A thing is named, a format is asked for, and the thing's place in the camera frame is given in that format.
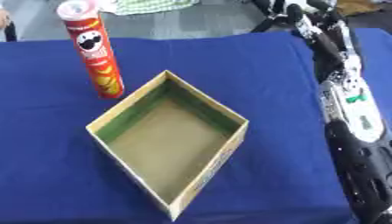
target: background cloth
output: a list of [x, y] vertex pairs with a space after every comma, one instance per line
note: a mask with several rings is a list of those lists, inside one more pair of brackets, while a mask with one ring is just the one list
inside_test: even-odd
[[199, 0], [98, 0], [101, 10], [118, 16], [180, 10]]
[[[358, 35], [364, 76], [392, 123], [392, 38]], [[250, 120], [245, 142], [176, 223], [355, 223], [301, 39], [280, 31], [111, 41], [126, 95], [170, 69]], [[1, 223], [170, 223], [86, 132], [118, 100], [98, 98], [71, 41], [0, 43], [0, 68]]]

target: box wall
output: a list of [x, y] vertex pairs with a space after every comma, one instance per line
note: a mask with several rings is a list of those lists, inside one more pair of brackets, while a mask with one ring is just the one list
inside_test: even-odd
[[200, 175], [169, 205], [170, 216], [175, 221], [182, 211], [190, 204], [194, 197], [201, 191], [207, 182], [230, 158], [233, 152], [243, 142], [248, 122], [245, 122], [230, 140], [218, 151], [215, 157], [208, 163]]

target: pringles can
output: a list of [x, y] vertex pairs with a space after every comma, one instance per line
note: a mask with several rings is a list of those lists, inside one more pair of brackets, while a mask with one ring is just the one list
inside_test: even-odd
[[99, 96], [121, 96], [124, 91], [123, 80], [95, 0], [65, 1], [57, 13], [66, 24]]

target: table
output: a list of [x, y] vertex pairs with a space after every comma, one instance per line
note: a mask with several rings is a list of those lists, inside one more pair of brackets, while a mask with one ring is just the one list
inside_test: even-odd
[[[392, 123], [392, 37], [358, 34], [364, 75]], [[271, 32], [112, 45], [127, 94], [170, 69], [250, 120], [246, 141], [178, 223], [352, 219], [300, 39]], [[85, 131], [118, 100], [98, 99], [70, 41], [2, 43], [0, 69], [0, 222], [170, 223]]]

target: open box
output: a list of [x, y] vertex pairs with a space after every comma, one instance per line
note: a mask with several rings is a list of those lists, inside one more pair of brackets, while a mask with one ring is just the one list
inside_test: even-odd
[[87, 131], [174, 221], [243, 141], [248, 123], [165, 71]]

